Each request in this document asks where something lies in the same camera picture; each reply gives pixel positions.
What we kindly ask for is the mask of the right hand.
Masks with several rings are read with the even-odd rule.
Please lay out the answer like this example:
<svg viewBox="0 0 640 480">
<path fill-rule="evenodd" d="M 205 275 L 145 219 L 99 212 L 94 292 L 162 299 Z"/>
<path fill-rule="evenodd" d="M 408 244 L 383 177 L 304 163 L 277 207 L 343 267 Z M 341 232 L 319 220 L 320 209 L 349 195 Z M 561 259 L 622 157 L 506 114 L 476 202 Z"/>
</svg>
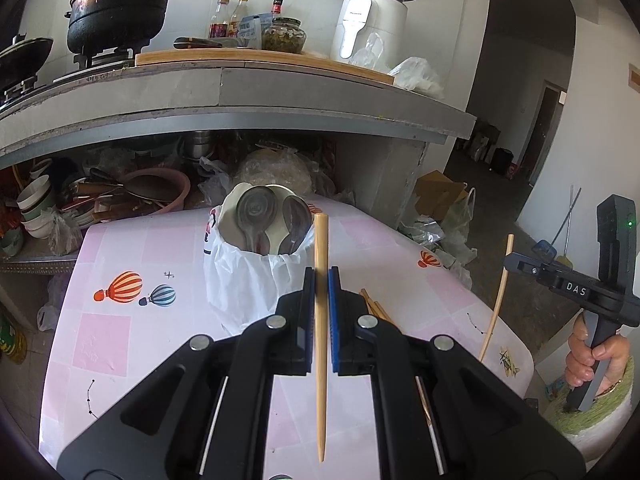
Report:
<svg viewBox="0 0 640 480">
<path fill-rule="evenodd" d="M 572 388 L 580 387 L 585 382 L 593 381 L 594 364 L 608 361 L 608 368 L 597 391 L 597 395 L 602 396 L 605 391 L 618 384 L 624 376 L 629 359 L 629 341 L 624 336 L 614 335 L 603 344 L 591 349 L 587 344 L 587 338 L 587 326 L 584 317 L 580 314 L 575 320 L 573 331 L 567 341 L 570 353 L 565 359 L 564 377 Z"/>
</svg>

